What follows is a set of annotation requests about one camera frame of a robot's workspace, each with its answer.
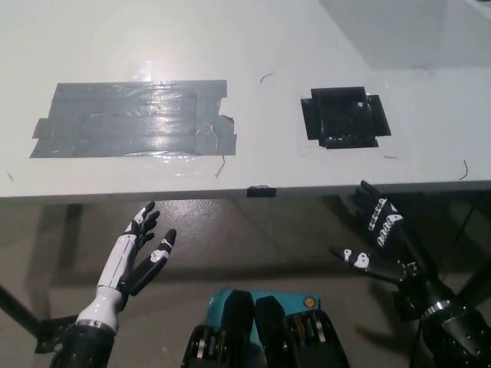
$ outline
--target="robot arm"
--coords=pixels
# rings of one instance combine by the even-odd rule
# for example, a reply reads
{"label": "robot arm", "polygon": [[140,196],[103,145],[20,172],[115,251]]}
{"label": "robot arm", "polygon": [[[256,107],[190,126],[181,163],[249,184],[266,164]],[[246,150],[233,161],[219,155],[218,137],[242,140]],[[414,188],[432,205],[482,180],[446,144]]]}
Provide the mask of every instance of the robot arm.
{"label": "robot arm", "polygon": [[403,320],[421,319],[423,339],[438,367],[491,366],[491,329],[439,278],[437,266],[413,236],[404,217],[366,182],[357,189],[358,217],[375,252],[333,248],[332,253],[366,275],[391,282]]}
{"label": "robot arm", "polygon": [[117,315],[129,295],[137,295],[159,273],[176,240],[176,230],[169,230],[157,249],[133,269],[138,251],[154,237],[149,233],[159,217],[158,211],[149,215],[154,207],[154,202],[143,207],[116,240],[97,283],[96,297],[67,330],[52,368],[107,365],[118,330]]}

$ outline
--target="gray floor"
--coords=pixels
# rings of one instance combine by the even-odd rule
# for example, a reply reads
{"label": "gray floor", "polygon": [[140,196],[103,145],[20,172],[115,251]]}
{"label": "gray floor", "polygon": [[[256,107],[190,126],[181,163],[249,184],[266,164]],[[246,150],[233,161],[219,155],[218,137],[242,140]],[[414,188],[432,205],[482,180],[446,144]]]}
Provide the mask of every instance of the gray floor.
{"label": "gray floor", "polygon": [[[398,201],[442,263],[473,196]],[[490,250],[489,200],[481,202],[447,257],[447,280],[456,289]],[[78,313],[94,296],[114,240],[141,206],[0,208],[0,282],[39,317]],[[208,296],[227,287],[319,294],[353,368],[407,366],[414,325],[397,319],[390,287],[350,272],[329,253],[331,245],[365,246],[336,199],[171,201],[158,208],[157,235],[176,228],[176,247],[159,277],[120,315],[110,367],[178,367]],[[151,250],[149,243],[139,257]],[[491,306],[483,313],[491,317]],[[0,366],[47,366],[49,356],[34,356],[34,339],[2,312],[0,341]]]}

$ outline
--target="table surface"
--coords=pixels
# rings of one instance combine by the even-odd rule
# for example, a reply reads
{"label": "table surface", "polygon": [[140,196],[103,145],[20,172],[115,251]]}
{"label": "table surface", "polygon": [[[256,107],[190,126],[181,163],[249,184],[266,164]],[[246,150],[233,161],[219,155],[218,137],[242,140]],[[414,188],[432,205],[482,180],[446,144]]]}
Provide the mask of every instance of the table surface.
{"label": "table surface", "polygon": [[[491,8],[465,0],[19,0],[0,22],[0,203],[491,187]],[[272,74],[259,83],[263,76]],[[60,82],[228,81],[236,155],[29,159]],[[308,141],[311,88],[381,96],[392,136]]]}

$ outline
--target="gray duct tape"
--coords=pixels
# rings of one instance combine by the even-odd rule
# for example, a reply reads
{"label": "gray duct tape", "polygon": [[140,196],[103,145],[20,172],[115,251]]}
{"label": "gray duct tape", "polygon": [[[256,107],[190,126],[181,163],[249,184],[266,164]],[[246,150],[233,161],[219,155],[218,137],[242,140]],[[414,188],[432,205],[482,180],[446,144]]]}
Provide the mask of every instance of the gray duct tape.
{"label": "gray duct tape", "polygon": [[40,139],[31,158],[121,157],[166,153],[230,156],[236,153],[235,141],[235,135]]}
{"label": "gray duct tape", "polygon": [[59,84],[31,157],[235,155],[224,80]]}
{"label": "gray duct tape", "polygon": [[59,83],[53,100],[144,100],[185,91],[198,97],[227,97],[226,80],[175,80],[126,83]]}
{"label": "gray duct tape", "polygon": [[199,132],[233,134],[233,120],[218,115],[208,120],[179,117],[88,117],[79,120],[39,119],[32,138],[91,138],[106,136],[182,136]]}
{"label": "gray duct tape", "polygon": [[79,119],[81,117],[194,117],[197,99],[167,100],[131,104],[122,100],[53,101],[48,117]]}

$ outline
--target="thin wire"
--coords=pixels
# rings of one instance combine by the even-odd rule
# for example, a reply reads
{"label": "thin wire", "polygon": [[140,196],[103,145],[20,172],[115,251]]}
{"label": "thin wire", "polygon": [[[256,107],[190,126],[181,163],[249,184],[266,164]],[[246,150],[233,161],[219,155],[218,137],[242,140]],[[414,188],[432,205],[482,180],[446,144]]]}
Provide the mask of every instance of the thin wire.
{"label": "thin wire", "polygon": [[469,174],[469,168],[467,167],[467,163],[466,163],[466,160],[463,161],[463,164],[465,165],[466,167],[466,173],[463,174],[463,176],[461,178],[459,178],[459,180],[462,180],[462,179],[465,179],[467,177],[467,174]]}
{"label": "thin wire", "polygon": [[223,163],[222,165],[220,166],[220,168],[218,169],[218,171],[216,172],[215,174],[215,179],[218,179],[218,175],[220,175],[220,173],[222,172],[223,170],[223,167],[225,166],[225,156],[222,156],[222,160],[223,160]]}
{"label": "thin wire", "polygon": [[[462,225],[459,228],[459,231],[456,233],[455,238],[453,239],[452,243],[447,247],[447,251],[445,252],[445,256],[443,257],[443,262],[442,262],[442,270],[446,269],[449,254],[453,253],[455,250],[454,248],[457,246],[459,243],[460,238],[462,237],[464,231],[466,230],[467,224],[469,223],[469,220],[472,218],[472,215],[474,211],[476,210],[477,206],[479,205],[479,200],[480,200],[481,195],[478,194],[476,196],[476,200],[474,203],[470,206],[470,210],[467,212],[466,218],[463,220]],[[448,271],[445,271],[442,276],[442,281],[445,280],[445,278],[448,276]],[[414,338],[413,342],[413,348],[411,349],[411,355],[409,359],[409,368],[414,368],[415,363],[416,363],[416,352],[417,348],[420,342],[421,338],[421,333],[423,332],[423,320],[420,320],[419,324],[417,325],[417,330],[416,330],[416,337]]]}
{"label": "thin wire", "polygon": [[259,84],[262,83],[262,81],[264,80],[264,78],[269,77],[270,75],[274,75],[274,74],[273,73],[269,73],[269,74],[265,75],[264,77],[261,78],[261,81],[259,82]]}

